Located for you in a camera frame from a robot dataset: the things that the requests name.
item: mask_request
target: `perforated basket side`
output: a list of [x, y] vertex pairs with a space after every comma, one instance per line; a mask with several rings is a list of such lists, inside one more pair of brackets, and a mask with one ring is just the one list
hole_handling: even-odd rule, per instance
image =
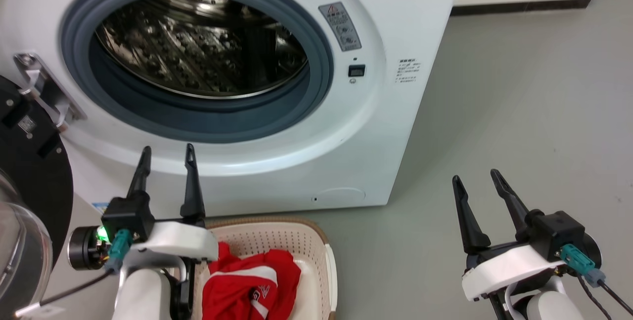
[[[336, 279], [335, 265], [332, 264], [334, 258], [326, 247], [328, 239], [325, 233], [312, 221], [296, 217], [248, 217], [213, 222], [207, 228], [218, 241], [228, 243], [231, 253], [238, 257], [280, 249], [292, 253], [296, 261], [310, 264], [318, 284], [315, 295], [320, 299], [318, 319], [334, 319], [336, 301], [332, 301], [331, 297], [336, 294], [336, 284], [330, 284], [330, 279], [333, 282]], [[207, 267], [196, 268], [194, 320], [201, 319], [201, 294], [208, 277]]]

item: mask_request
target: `black baseboard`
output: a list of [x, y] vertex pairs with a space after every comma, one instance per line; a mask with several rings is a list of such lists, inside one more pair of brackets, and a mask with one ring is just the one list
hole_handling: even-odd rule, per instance
[[451, 16], [470, 16], [473, 14], [513, 13], [529, 11], [551, 11], [554, 9], [579, 9], [587, 8], [590, 2], [591, 0], [555, 0], [478, 4], [475, 6], [454, 6], [451, 11]]

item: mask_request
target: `green led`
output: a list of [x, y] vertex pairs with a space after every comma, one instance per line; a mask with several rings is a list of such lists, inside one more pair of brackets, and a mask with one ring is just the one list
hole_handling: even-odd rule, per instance
[[101, 241], [110, 242], [110, 240], [108, 239], [106, 228], [104, 228], [103, 226], [99, 226], [99, 228], [97, 228], [97, 238], [101, 239]]

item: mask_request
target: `metal hinge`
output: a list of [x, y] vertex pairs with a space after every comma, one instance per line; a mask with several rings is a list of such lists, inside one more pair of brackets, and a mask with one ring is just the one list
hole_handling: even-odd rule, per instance
[[68, 128], [69, 122], [86, 118], [86, 114], [52, 76], [38, 55], [19, 53], [13, 56], [13, 61], [25, 79], [22, 84], [17, 82], [21, 88], [20, 94], [38, 102], [60, 132]]

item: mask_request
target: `cable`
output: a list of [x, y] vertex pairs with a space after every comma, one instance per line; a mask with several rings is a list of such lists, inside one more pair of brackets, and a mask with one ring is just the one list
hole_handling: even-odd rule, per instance
[[606, 309], [602, 306], [602, 304], [600, 304], [600, 302], [598, 302], [597, 299], [593, 297], [592, 293], [590, 292], [587, 284], [585, 283], [581, 275], [578, 275], [578, 281], [581, 282], [581, 286], [583, 286], [583, 289], [585, 293], [587, 293], [587, 296], [589, 297], [589, 299], [591, 299], [591, 301], [595, 304], [595, 306], [597, 306], [597, 308], [599, 308], [600, 311], [602, 311], [602, 313], [604, 314], [604, 316], [606, 316], [606, 318], [608, 318], [608, 320], [611, 320], [611, 316], [606, 311]]
[[607, 293], [609, 293], [609, 295], [611, 295], [611, 297], [613, 297], [613, 298], [615, 299], [615, 301], [616, 301], [616, 302], [618, 302], [618, 304], [620, 304], [622, 307], [624, 307], [624, 309], [625, 309], [626, 311], [628, 311], [628, 312], [629, 312], [629, 314], [633, 315], [633, 309], [631, 309], [631, 307], [630, 307], [628, 304], [626, 304], [626, 303], [624, 302], [624, 300], [622, 300], [620, 297], [618, 297], [618, 295], [617, 295], [617, 294], [616, 294], [613, 290], [611, 290], [611, 288], [609, 288], [609, 287], [608, 287], [608, 286], [604, 283], [604, 281], [603, 281], [603, 280], [599, 280], [599, 281], [597, 281], [597, 284], [598, 284], [599, 286], [601, 286], [604, 290], [606, 290], [606, 292], [607, 292]]
[[106, 277], [108, 277], [108, 275], [111, 275], [112, 273], [113, 273], [113, 270], [107, 270], [105, 273], [103, 273], [102, 275], [98, 276], [97, 278], [94, 278], [93, 280], [91, 280], [89, 282], [86, 282], [84, 284], [81, 284], [80, 286], [76, 286], [75, 288], [66, 290], [66, 291], [64, 291], [62, 293], [59, 293], [57, 295], [53, 295], [50, 298], [46, 298], [46, 299], [42, 300], [40, 302], [40, 306], [43, 307], [43, 306], [45, 306], [47, 304], [50, 304], [52, 302], [56, 302], [57, 300], [59, 300], [61, 298], [68, 297], [68, 295], [72, 295], [74, 293], [77, 293], [77, 291], [84, 290], [84, 289], [88, 288], [89, 286], [91, 286], [93, 284], [96, 284], [97, 282], [100, 282], [100, 281], [106, 279]]

